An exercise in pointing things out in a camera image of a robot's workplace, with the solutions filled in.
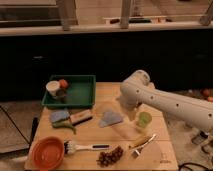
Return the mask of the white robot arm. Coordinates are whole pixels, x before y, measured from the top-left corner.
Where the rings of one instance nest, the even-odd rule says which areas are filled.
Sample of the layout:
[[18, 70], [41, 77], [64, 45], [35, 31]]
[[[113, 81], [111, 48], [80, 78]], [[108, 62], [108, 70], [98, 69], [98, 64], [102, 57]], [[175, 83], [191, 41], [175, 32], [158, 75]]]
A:
[[144, 70], [136, 70], [126, 78], [120, 84], [121, 97], [126, 106], [135, 108], [139, 103], [145, 103], [213, 134], [213, 103], [153, 89], [149, 87], [150, 83], [150, 76]]

